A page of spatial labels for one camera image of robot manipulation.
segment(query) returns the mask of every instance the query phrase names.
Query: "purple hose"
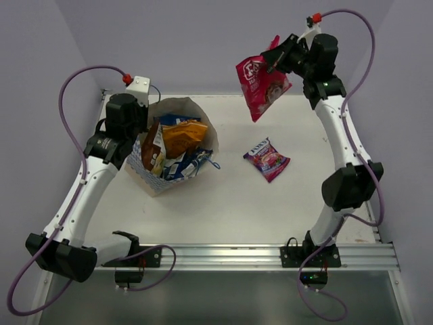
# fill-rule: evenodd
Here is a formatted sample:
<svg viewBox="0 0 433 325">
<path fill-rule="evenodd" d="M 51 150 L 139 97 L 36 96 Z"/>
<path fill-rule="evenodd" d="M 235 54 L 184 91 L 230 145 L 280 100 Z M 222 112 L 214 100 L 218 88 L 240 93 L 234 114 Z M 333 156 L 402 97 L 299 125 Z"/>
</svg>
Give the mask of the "purple hose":
<svg viewBox="0 0 433 325">
<path fill-rule="evenodd" d="M 156 281 L 156 282 L 154 282 L 152 284 L 149 284 L 147 286 L 144 286 L 142 288 L 127 288 L 128 291 L 144 291 L 144 290 L 153 288 L 154 286 L 157 286 L 159 283 L 161 283 L 162 281 L 164 281 L 165 279 L 167 279 L 171 275 L 171 272 L 173 271 L 173 268 L 176 265 L 176 252 L 169 245 L 165 245 L 165 244 L 156 245 L 156 246 L 150 247 L 148 249 L 145 249 L 144 251 L 141 251 L 140 253 L 137 253 L 137 254 L 134 254 L 134 255 L 131 255 L 131 256 L 126 256 L 126 257 L 123 257 L 121 259 L 118 259 L 118 261 L 128 261 L 129 259 L 134 259 L 136 257 L 140 257 L 140 256 L 142 256 L 142 255 L 144 255 L 144 254 L 146 254 L 148 252 L 151 252 L 151 251 L 153 251 L 154 249 L 157 249 L 157 248 L 167 248 L 167 249 L 169 249 L 173 253 L 173 263 L 171 263 L 170 269 L 158 281 Z"/>
<path fill-rule="evenodd" d="M 65 114 L 63 111 L 63 96 L 65 93 L 65 89 L 66 87 L 69 85 L 69 83 L 71 82 L 71 80 L 73 78 L 75 78 L 76 76 L 78 76 L 79 74 L 85 72 L 85 71 L 89 71 L 89 70 L 94 70 L 94 69 L 111 69 L 111 70 L 115 70 L 118 71 L 120 74 L 122 74 L 123 76 L 125 76 L 125 73 L 123 71 L 121 71 L 121 69 L 116 68 L 115 66 L 88 66 L 86 68 L 80 69 L 76 72 L 74 72 L 73 74 L 71 74 L 63 83 L 62 87 L 60 88 L 60 93 L 59 93 L 59 113 L 60 113 L 60 118 L 62 120 L 63 126 L 65 126 L 66 132 L 68 132 L 69 138 L 72 140 L 72 142 L 75 145 L 75 148 L 78 150 L 79 154 L 80 154 L 80 159 L 81 159 L 81 164 L 83 166 L 83 173 L 81 174 L 81 179 L 85 179 L 86 175 L 87 175 L 87 164 L 86 164 L 86 158 L 83 152 L 83 149 L 81 148 L 79 142 L 77 141 L 77 139 L 75 138 L 74 134 L 72 133 L 72 131 L 69 128 L 68 123 L 66 122 L 65 119 Z M 69 202 L 68 206 L 66 207 L 66 210 L 64 212 L 64 214 L 62 215 L 62 218 L 59 221 L 59 225 L 63 225 L 63 223 L 65 222 L 66 218 L 69 215 L 69 212 L 71 211 L 72 207 L 74 206 L 74 203 L 76 201 L 76 199 L 78 198 L 78 196 L 80 195 L 81 189 L 83 188 L 83 185 L 80 183 L 76 190 L 75 193 L 71 199 L 71 201 Z M 43 253 L 43 251 L 48 247 L 48 245 L 53 241 L 53 239 L 57 236 L 59 232 L 59 229 L 54 230 L 54 232 L 52 233 L 52 235 L 48 238 L 48 240 L 45 242 L 45 244 L 32 256 L 32 258 L 22 267 L 22 269 L 18 272 L 17 276 L 15 277 L 14 281 L 12 282 L 9 291 L 7 292 L 7 308 L 9 309 L 9 311 L 16 315 L 16 316 L 29 316 L 29 315 L 33 315 L 34 313 L 38 313 L 41 310 L 44 310 L 45 308 L 47 308 L 48 306 L 50 306 L 52 303 L 54 303 L 57 299 L 59 299 L 59 297 L 66 291 L 66 289 L 70 286 L 72 280 L 69 280 L 68 283 L 66 283 L 65 287 L 63 287 L 63 289 L 52 299 L 50 300 L 48 303 L 34 309 L 34 310 L 30 310 L 30 311 L 18 311 L 15 307 L 14 307 L 14 302 L 13 302 L 13 298 L 14 298 L 14 291 L 18 285 L 18 282 L 21 280 L 22 276 L 24 275 L 24 273 L 26 273 L 26 271 L 28 270 L 28 268 L 41 256 L 41 254 Z"/>
<path fill-rule="evenodd" d="M 367 78 L 370 70 L 371 70 L 371 65 L 373 64 L 373 59 L 374 59 L 374 53 L 375 53 L 375 36 L 374 36 L 374 31 L 373 31 L 373 27 L 371 27 L 371 24 L 368 22 L 367 18 L 365 18 L 363 15 L 361 15 L 360 13 L 354 11 L 354 10 L 350 10 L 350 9 L 336 9 L 336 10 L 331 10 L 330 12 L 325 12 L 324 14 L 322 14 L 322 18 L 332 15 L 332 14 L 338 14 L 338 13 L 347 13 L 347 14 L 352 14 L 355 15 L 356 17 L 362 19 L 362 21 L 365 23 L 365 25 L 367 26 L 369 32 L 370 32 L 370 36 L 371 36 L 371 53 L 370 53 L 370 59 L 367 65 L 367 68 L 365 69 L 364 75 L 362 76 L 361 80 L 358 82 L 358 84 L 355 86 L 355 88 L 349 92 L 346 96 L 346 98 L 344 98 L 344 101 L 342 103 L 342 107 L 341 107 L 341 111 L 342 111 L 342 122 L 343 122 L 343 126 L 344 126 L 344 130 L 346 132 L 347 138 L 349 140 L 350 146 L 352 147 L 353 151 L 357 153 L 358 159 L 363 163 L 364 167 L 367 169 L 367 172 L 370 174 L 370 177 L 372 178 L 375 188 L 378 191 L 378 197 L 379 197 L 379 205 L 380 205 L 380 213 L 379 213 L 379 219 L 378 222 L 369 222 L 366 221 L 364 219 L 361 219 L 360 217 L 353 215 L 352 213 L 346 213 L 344 214 L 344 217 L 352 217 L 366 225 L 370 225 L 371 227 L 377 227 L 379 226 L 383 220 L 384 220 L 384 215 L 385 215 L 385 207 L 384 207 L 384 195 L 382 193 L 382 189 L 380 188 L 379 185 L 379 180 L 376 177 L 376 175 L 374 174 L 373 170 L 371 169 L 371 167 L 368 165 L 368 162 L 365 161 L 365 159 L 361 156 L 361 154 L 358 151 L 357 145 L 355 144 L 355 141 L 353 140 L 352 135 L 350 134 L 350 130 L 348 127 L 348 123 L 346 120 L 346 115 L 343 114 L 345 112 L 348 112 L 348 110 L 346 109 L 347 106 L 347 102 L 348 100 L 353 96 L 354 93 L 356 93 L 358 91 L 358 89 L 361 87 L 361 85 L 364 83 L 365 79 Z M 343 300 L 341 300 L 340 298 L 338 298 L 337 296 L 334 296 L 333 294 L 320 290 L 319 293 L 328 296 L 329 298 L 332 298 L 334 300 L 336 300 L 337 302 L 339 302 L 341 304 L 341 306 L 343 306 L 344 308 L 344 313 L 337 317 L 337 318 L 329 318 L 325 315 L 323 315 L 322 313 L 319 313 L 316 309 L 314 309 L 314 307 L 310 304 L 310 302 L 306 299 L 306 297 L 304 296 L 304 285 L 302 283 L 302 281 L 300 280 L 301 277 L 301 273 L 302 273 L 302 269 L 304 268 L 304 266 L 313 258 L 315 257 L 317 254 L 319 254 L 332 240 L 332 238 L 336 237 L 338 232 L 341 230 L 342 226 L 343 226 L 344 220 L 342 220 L 342 222 L 340 223 L 340 225 L 337 227 L 336 231 L 332 234 L 331 237 L 329 237 L 315 252 L 313 252 L 310 256 L 308 256 L 305 261 L 302 262 L 301 266 L 299 267 L 298 270 L 298 280 L 297 280 L 297 284 L 298 284 L 298 292 L 299 295 L 301 297 L 301 299 L 304 301 L 305 305 L 318 317 L 322 318 L 323 320 L 327 320 L 328 322 L 339 322 L 340 320 L 343 320 L 344 318 L 347 317 L 348 315 L 348 308 L 346 306 L 346 304 L 343 302 Z M 315 289 L 308 287 L 309 290 L 311 291 L 315 291 Z"/>
</svg>

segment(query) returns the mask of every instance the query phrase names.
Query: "purple cable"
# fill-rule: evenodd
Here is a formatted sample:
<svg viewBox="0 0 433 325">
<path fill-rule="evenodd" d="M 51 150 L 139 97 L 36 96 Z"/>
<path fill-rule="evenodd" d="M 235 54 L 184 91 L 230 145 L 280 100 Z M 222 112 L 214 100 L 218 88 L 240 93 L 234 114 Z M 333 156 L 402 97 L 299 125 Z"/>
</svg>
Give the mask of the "purple cable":
<svg viewBox="0 0 433 325">
<path fill-rule="evenodd" d="M 62 85 L 62 87 L 60 88 L 60 92 L 59 92 L 59 113 L 60 113 L 60 118 L 62 120 L 63 126 L 65 126 L 66 132 L 68 132 L 69 138 L 72 140 L 72 142 L 75 145 L 75 148 L 78 150 L 79 154 L 80 154 L 80 159 L 81 159 L 81 164 L 83 166 L 83 173 L 81 174 L 81 179 L 85 179 L 86 175 L 87 175 L 87 164 L 86 164 L 86 158 L 83 152 L 83 149 L 81 148 L 79 142 L 77 141 L 77 139 L 75 138 L 74 134 L 72 133 L 72 131 L 69 128 L 68 123 L 66 122 L 65 119 L 65 114 L 64 114 L 64 110 L 63 110 L 63 96 L 65 93 L 65 89 L 66 87 L 69 85 L 69 83 L 71 82 L 71 80 L 73 78 L 75 78 L 76 76 L 78 76 L 79 74 L 85 72 L 85 71 L 89 71 L 89 70 L 94 70 L 94 69 L 111 69 L 111 70 L 115 70 L 118 71 L 120 74 L 122 74 L 123 76 L 125 75 L 125 73 L 123 71 L 121 71 L 121 69 L 116 68 L 115 66 L 88 66 L 86 68 L 80 69 L 76 72 L 74 72 L 73 74 L 71 74 L 64 82 L 64 84 Z M 81 189 L 83 188 L 83 185 L 80 183 L 76 190 L 75 193 L 71 199 L 71 201 L 69 202 L 68 206 L 66 207 L 66 210 L 64 212 L 64 214 L 62 215 L 62 218 L 59 221 L 59 225 L 63 225 L 63 223 L 65 222 L 66 218 L 69 215 L 69 212 L 71 211 L 72 207 L 74 206 L 74 203 L 76 201 L 76 199 L 78 198 Z M 45 242 L 45 244 L 32 256 L 32 258 L 24 265 L 24 267 L 18 272 L 17 276 L 15 277 L 14 281 L 12 282 L 9 291 L 7 292 L 7 308 L 9 309 L 9 311 L 16 315 L 16 316 L 29 316 L 29 315 L 33 315 L 34 313 L 38 313 L 42 310 L 44 310 L 45 308 L 49 307 L 52 303 L 54 303 L 57 299 L 60 298 L 60 296 L 66 291 L 66 289 L 70 286 L 70 284 L 72 283 L 72 280 L 69 280 L 65 287 L 63 287 L 63 289 L 61 289 L 61 291 L 54 297 L 52 298 L 52 300 L 50 300 L 48 303 L 34 309 L 34 310 L 30 310 L 30 311 L 18 311 L 15 307 L 14 307 L 14 302 L 13 302 L 13 298 L 14 298 L 14 291 L 18 285 L 18 282 L 21 280 L 22 276 L 24 275 L 24 273 L 26 273 L 26 271 L 28 270 L 28 268 L 41 256 L 41 254 L 43 253 L 43 251 L 48 247 L 48 245 L 53 241 L 53 239 L 57 236 L 59 232 L 59 229 L 55 229 L 54 232 L 52 233 L 52 235 L 48 238 L 48 240 Z"/>
<path fill-rule="evenodd" d="M 171 275 L 171 272 L 173 271 L 173 268 L 176 265 L 176 252 L 173 249 L 173 247 L 171 247 L 169 245 L 165 245 L 165 244 L 156 245 L 156 246 L 150 247 L 148 249 L 145 249 L 144 251 L 141 251 L 140 253 L 137 253 L 137 254 L 134 254 L 134 255 L 131 255 L 131 256 L 126 256 L 126 257 L 123 257 L 121 259 L 118 259 L 118 261 L 128 261 L 129 259 L 135 259 L 135 258 L 140 257 L 140 256 L 142 256 L 142 255 L 144 255 L 144 254 L 146 254 L 148 252 L 151 252 L 151 251 L 153 251 L 153 250 L 155 250 L 157 248 L 167 248 L 167 249 L 169 249 L 173 253 L 173 263 L 171 263 L 170 269 L 158 281 L 156 281 L 156 282 L 154 282 L 152 284 L 149 284 L 148 286 L 144 286 L 142 288 L 127 288 L 128 291 L 135 291 L 135 292 L 137 292 L 137 291 L 144 291 L 144 290 L 153 288 L 154 286 L 157 286 L 159 283 L 161 283 L 162 281 L 164 281 L 165 279 L 167 279 Z"/>
<path fill-rule="evenodd" d="M 344 214 L 344 217 L 352 217 L 366 225 L 370 225 L 371 227 L 377 227 L 379 226 L 383 220 L 384 220 L 384 215 L 385 215 L 385 207 L 384 207 L 384 196 L 382 193 L 382 189 L 380 188 L 379 185 L 379 180 L 376 177 L 376 175 L 374 174 L 373 170 L 371 169 L 371 167 L 368 165 L 368 162 L 361 156 L 361 154 L 358 151 L 357 145 L 355 144 L 355 141 L 353 140 L 352 135 L 350 134 L 350 129 L 348 127 L 348 123 L 346 120 L 346 115 L 343 113 L 348 112 L 348 110 L 346 109 L 347 106 L 347 102 L 348 100 L 353 96 L 354 93 L 356 93 L 358 91 L 358 89 L 361 87 L 361 85 L 364 83 L 365 79 L 367 78 L 370 70 L 371 70 L 371 65 L 373 64 L 373 59 L 374 59 L 374 53 L 375 53 L 375 36 L 374 36 L 374 31 L 373 31 L 373 27 L 371 27 L 371 24 L 368 22 L 367 18 L 365 18 L 363 15 L 361 15 L 359 12 L 356 12 L 354 10 L 351 9 L 336 9 L 336 10 L 331 10 L 329 12 L 325 12 L 324 14 L 322 14 L 322 18 L 332 15 L 332 14 L 338 14 L 338 13 L 347 13 L 347 14 L 352 14 L 355 15 L 356 17 L 360 18 L 365 25 L 367 26 L 369 32 L 370 32 L 370 36 L 371 36 L 371 53 L 370 53 L 370 59 L 367 65 L 367 68 L 365 69 L 364 75 L 362 76 L 361 80 L 358 82 L 358 84 L 355 86 L 355 88 L 349 92 L 346 96 L 346 98 L 344 98 L 344 101 L 342 103 L 342 107 L 341 107 L 341 111 L 342 111 L 342 122 L 343 122 L 343 126 L 344 126 L 344 130 L 346 132 L 347 138 L 349 140 L 350 146 L 352 147 L 353 151 L 356 152 L 356 155 L 358 156 L 358 159 L 363 163 L 364 167 L 367 169 L 367 172 L 370 174 L 370 177 L 372 178 L 375 188 L 378 191 L 378 197 L 379 197 L 379 205 L 380 205 L 380 214 L 379 214 L 379 219 L 378 222 L 368 222 L 364 219 L 361 219 L 360 217 L 353 215 L 352 213 L 346 213 Z M 301 299 L 304 301 L 305 305 L 318 317 L 322 318 L 323 320 L 327 320 L 328 322 L 339 322 L 340 320 L 343 320 L 344 318 L 347 317 L 348 315 L 348 308 L 346 306 L 346 304 L 343 302 L 343 300 L 341 300 L 340 298 L 338 298 L 337 296 L 334 296 L 333 294 L 326 292 L 324 290 L 320 290 L 319 293 L 328 296 L 329 298 L 332 298 L 334 300 L 336 300 L 337 302 L 339 302 L 341 304 L 341 306 L 343 306 L 344 308 L 344 313 L 337 317 L 337 318 L 329 318 L 325 315 L 323 315 L 322 313 L 319 313 L 317 310 L 314 309 L 314 307 L 310 304 L 310 302 L 306 299 L 306 297 L 304 296 L 303 293 L 303 288 L 304 285 L 302 283 L 302 281 L 300 280 L 301 277 L 301 273 L 302 273 L 302 269 L 304 268 L 304 266 L 308 263 L 308 261 L 310 261 L 313 257 L 315 257 L 317 254 L 319 254 L 332 240 L 332 238 L 336 237 L 338 232 L 341 230 L 342 226 L 343 226 L 344 220 L 342 220 L 342 222 L 340 223 L 340 225 L 337 227 L 336 231 L 331 235 L 331 237 L 329 237 L 316 251 L 314 251 L 310 256 L 308 256 L 301 264 L 301 266 L 299 267 L 298 270 L 298 280 L 297 280 L 297 284 L 298 284 L 298 292 L 299 295 L 301 297 Z M 308 287 L 309 290 L 311 291 L 315 291 L 315 289 Z"/>
</svg>

